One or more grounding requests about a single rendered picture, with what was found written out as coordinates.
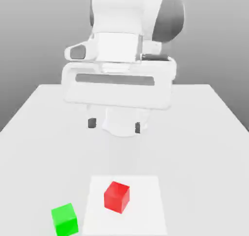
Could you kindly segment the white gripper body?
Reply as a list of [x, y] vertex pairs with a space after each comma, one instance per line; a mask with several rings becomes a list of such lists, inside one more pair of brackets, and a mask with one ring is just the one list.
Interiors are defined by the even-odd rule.
[[173, 59], [137, 64], [70, 62], [63, 68], [61, 84], [70, 103], [167, 109], [176, 73]]

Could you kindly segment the small red cube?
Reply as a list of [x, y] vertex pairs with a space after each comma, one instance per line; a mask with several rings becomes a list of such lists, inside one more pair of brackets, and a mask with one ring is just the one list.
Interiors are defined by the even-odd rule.
[[130, 186], [113, 181], [104, 193], [104, 207], [122, 214], [130, 201]]

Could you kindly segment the small green cube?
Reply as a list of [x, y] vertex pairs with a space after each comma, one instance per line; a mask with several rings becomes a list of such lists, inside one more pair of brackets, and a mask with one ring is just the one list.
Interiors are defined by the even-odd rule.
[[56, 236], [71, 236], [79, 232], [77, 216], [71, 203], [51, 210]]

